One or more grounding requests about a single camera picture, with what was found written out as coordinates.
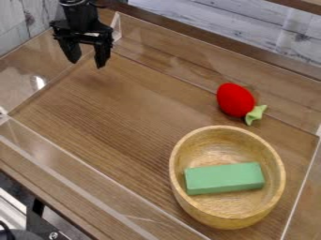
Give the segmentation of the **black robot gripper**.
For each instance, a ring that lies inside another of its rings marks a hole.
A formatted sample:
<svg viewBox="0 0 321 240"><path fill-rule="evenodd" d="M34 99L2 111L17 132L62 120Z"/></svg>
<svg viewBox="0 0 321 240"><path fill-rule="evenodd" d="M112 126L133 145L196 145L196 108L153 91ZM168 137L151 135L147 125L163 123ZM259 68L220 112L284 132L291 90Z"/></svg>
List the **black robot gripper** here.
<svg viewBox="0 0 321 240"><path fill-rule="evenodd" d="M78 43L93 45L94 64L101 68L110 58L112 28L98 21L94 0L58 0L58 7L64 18L49 26L64 55L74 64L81 56Z"/></svg>

